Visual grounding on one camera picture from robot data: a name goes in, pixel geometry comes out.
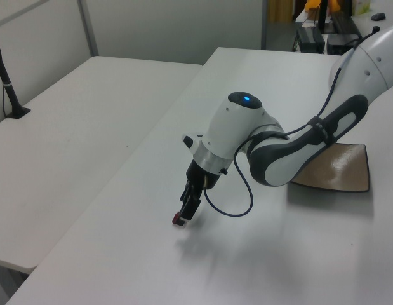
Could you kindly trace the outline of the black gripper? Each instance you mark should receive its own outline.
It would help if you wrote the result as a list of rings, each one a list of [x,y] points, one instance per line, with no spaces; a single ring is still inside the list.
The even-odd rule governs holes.
[[[218,173],[210,173],[202,169],[192,160],[186,171],[187,182],[180,197],[182,207],[178,216],[179,226],[184,226],[193,218],[201,202],[201,191],[204,189],[212,189],[219,178],[226,174],[226,172],[227,170],[225,170],[225,173],[220,170]]]

